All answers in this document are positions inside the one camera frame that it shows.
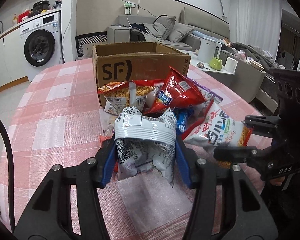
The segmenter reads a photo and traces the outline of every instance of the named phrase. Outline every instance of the snack bag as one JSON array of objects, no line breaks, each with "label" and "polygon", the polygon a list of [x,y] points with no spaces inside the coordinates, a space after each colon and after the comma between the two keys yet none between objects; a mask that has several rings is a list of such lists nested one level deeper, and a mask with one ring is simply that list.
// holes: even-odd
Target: snack bag
[{"label": "snack bag", "polygon": [[98,94],[106,98],[104,111],[119,115],[127,106],[136,106],[142,111],[146,95],[155,88],[154,80],[110,82],[98,88]]},{"label": "snack bag", "polygon": [[246,146],[252,129],[241,122],[230,118],[215,102],[212,101],[206,111],[206,117],[195,122],[182,139],[185,143],[203,147],[206,151],[215,146]]},{"label": "snack bag", "polygon": [[145,114],[163,113],[170,108],[188,108],[205,102],[198,87],[170,66],[170,74],[159,91],[156,101]]},{"label": "snack bag", "polygon": [[210,105],[211,101],[214,100],[215,103],[219,104],[222,102],[223,98],[219,95],[217,95],[215,92],[212,92],[209,88],[200,85],[197,81],[185,77],[188,80],[191,80],[199,89],[201,94],[203,95],[204,99],[206,100],[202,104],[196,105],[193,107],[194,110],[194,116],[196,117],[202,117],[205,114],[206,108]]},{"label": "snack bag", "polygon": [[194,113],[193,109],[173,109],[177,118],[177,134],[182,134],[186,131],[188,118]]},{"label": "snack bag", "polygon": [[176,117],[168,109],[159,118],[126,107],[115,120],[118,179],[156,168],[173,185]]},{"label": "snack bag", "polygon": [[153,103],[156,100],[156,97],[157,97],[159,91],[161,90],[163,84],[164,84],[164,80],[163,79],[155,81],[155,83],[154,83],[154,90],[152,90],[147,95],[146,103],[145,103],[145,108],[150,108],[153,105]]}]

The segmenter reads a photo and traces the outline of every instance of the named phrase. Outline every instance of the coffee table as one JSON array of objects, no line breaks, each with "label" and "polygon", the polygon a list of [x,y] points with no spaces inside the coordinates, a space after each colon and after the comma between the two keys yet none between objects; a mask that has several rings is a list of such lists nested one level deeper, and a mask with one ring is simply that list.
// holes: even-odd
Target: coffee table
[{"label": "coffee table", "polygon": [[[191,56],[190,65],[198,68],[197,64],[202,61],[198,60],[198,55],[194,51],[187,51],[182,49],[178,49],[178,50],[183,53],[188,53]],[[205,67],[203,69],[202,68],[198,68],[198,69],[212,76],[214,79],[218,80],[220,83],[226,85],[227,87],[230,87],[234,79],[234,73],[225,70],[224,66],[222,66],[221,70],[215,70],[209,66],[209,63],[206,62],[202,62],[202,63],[204,63]]]}]

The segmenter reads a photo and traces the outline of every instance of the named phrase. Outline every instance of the kitchen counter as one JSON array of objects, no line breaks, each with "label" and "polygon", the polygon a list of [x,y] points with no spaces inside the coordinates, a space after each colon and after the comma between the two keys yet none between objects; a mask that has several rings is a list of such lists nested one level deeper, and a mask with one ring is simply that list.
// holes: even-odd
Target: kitchen counter
[{"label": "kitchen counter", "polygon": [[61,11],[61,8],[52,9],[52,10],[46,11],[44,13],[37,14],[37,15],[31,17],[31,18],[28,18],[28,19],[24,20],[23,22],[20,22],[20,23],[18,23],[16,25],[12,26],[8,30],[4,31],[3,33],[1,33],[0,34],[0,39],[3,38],[5,35],[9,34],[10,32],[14,31],[15,29],[18,29],[20,27],[20,25],[23,25],[26,22],[35,20],[35,19],[37,19],[39,17],[45,16],[45,15],[50,14],[50,13],[55,13],[55,12],[58,12],[58,11]]}]

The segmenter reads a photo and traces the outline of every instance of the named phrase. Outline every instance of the sf logo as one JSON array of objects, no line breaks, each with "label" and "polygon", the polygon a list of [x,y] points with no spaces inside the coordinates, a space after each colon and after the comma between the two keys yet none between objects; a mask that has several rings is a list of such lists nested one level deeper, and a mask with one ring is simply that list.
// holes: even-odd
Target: sf logo
[{"label": "sf logo", "polygon": [[123,73],[124,69],[126,69],[126,76],[125,76],[125,80],[129,80],[130,76],[131,76],[131,72],[132,72],[132,65],[131,65],[131,61],[130,60],[126,60],[126,64],[125,65],[124,62],[118,62],[118,63],[114,63],[113,67],[111,64],[104,64],[102,66],[102,71],[104,74],[106,74],[106,77],[103,77],[103,80],[110,80],[113,79],[114,80],[118,80],[118,73]]}]

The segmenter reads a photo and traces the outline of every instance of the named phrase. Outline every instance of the washing machine control panel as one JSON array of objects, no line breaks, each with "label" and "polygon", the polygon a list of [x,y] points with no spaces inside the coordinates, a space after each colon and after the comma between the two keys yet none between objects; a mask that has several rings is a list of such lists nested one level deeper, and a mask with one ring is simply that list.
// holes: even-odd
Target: washing machine control panel
[{"label": "washing machine control panel", "polygon": [[58,22],[60,18],[60,13],[52,13],[46,16],[34,19],[20,26],[20,35],[32,31],[33,29],[41,28],[46,25],[50,25],[54,22]]}]

